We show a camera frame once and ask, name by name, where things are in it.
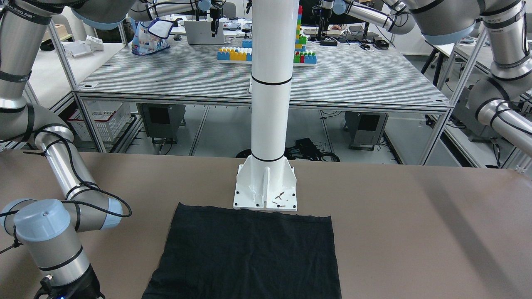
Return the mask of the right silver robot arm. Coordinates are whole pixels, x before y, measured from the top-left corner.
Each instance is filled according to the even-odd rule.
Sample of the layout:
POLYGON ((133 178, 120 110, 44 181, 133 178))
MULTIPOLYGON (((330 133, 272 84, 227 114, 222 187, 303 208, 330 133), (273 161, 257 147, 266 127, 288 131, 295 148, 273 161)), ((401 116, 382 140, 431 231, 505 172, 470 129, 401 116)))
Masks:
POLYGON ((104 299, 80 232, 116 227, 132 214, 120 197, 101 189, 57 115, 28 102, 23 91, 52 17, 70 7, 93 28, 116 28, 133 0, 8 0, 1 9, 1 141, 32 144, 46 159, 62 199, 16 199, 1 227, 28 250, 42 274, 35 298, 104 299))

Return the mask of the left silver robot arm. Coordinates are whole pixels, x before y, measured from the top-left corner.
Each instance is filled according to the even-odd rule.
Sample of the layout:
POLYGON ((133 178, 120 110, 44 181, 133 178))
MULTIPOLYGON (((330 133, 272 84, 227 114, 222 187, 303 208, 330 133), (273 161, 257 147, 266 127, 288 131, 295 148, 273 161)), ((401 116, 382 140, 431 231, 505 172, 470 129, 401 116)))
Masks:
POLYGON ((526 155, 531 155, 531 121, 509 102, 531 88, 531 49, 524 0, 405 0, 405 9, 433 45, 455 42, 481 19, 490 41, 490 73, 471 89, 468 108, 526 155))

